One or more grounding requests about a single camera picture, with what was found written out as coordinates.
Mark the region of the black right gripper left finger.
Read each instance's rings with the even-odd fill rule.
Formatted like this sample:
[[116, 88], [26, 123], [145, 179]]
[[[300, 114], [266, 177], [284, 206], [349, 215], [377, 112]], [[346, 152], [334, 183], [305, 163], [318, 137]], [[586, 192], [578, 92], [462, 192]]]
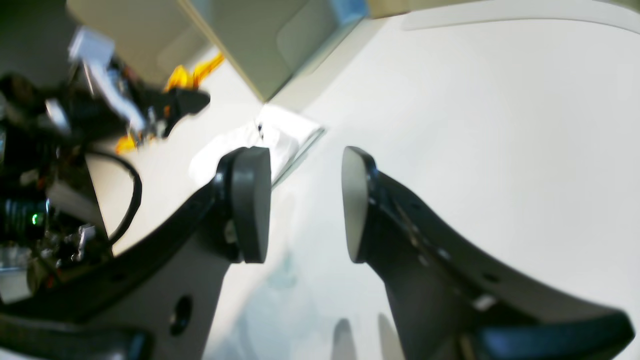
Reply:
[[263, 264], [270, 150], [227, 153], [211, 181], [114, 259], [1, 308], [1, 348], [45, 360], [200, 360], [231, 264]]

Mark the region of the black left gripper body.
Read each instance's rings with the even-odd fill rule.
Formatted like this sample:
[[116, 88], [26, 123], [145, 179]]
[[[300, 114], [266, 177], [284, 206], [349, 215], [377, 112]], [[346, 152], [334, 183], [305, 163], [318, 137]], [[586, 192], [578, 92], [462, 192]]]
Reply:
[[126, 95], [105, 98], [91, 94], [86, 86], [65, 90], [66, 141], [101, 141], [132, 130], [143, 135], [169, 137], [187, 116], [195, 116], [210, 105], [210, 94], [199, 89], [173, 88], [162, 92], [143, 86]]

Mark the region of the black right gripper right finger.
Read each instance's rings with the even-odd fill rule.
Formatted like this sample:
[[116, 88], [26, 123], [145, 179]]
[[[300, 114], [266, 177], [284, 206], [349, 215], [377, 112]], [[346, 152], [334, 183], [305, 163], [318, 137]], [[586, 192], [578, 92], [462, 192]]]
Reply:
[[357, 146], [342, 154], [346, 247], [382, 280], [407, 360], [612, 360], [626, 312], [492, 257]]

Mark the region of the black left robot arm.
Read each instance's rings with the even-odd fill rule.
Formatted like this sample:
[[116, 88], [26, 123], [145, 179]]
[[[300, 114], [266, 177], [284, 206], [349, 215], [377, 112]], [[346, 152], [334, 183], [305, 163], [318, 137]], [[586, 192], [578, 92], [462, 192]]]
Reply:
[[[37, 88], [18, 73], [1, 76], [1, 241], [27, 248], [31, 296], [55, 289], [80, 267], [100, 264], [125, 234], [142, 203], [142, 178], [123, 157], [93, 144], [125, 132], [125, 118], [77, 79]], [[98, 230], [85, 155], [115, 161], [134, 187], [111, 235]]]

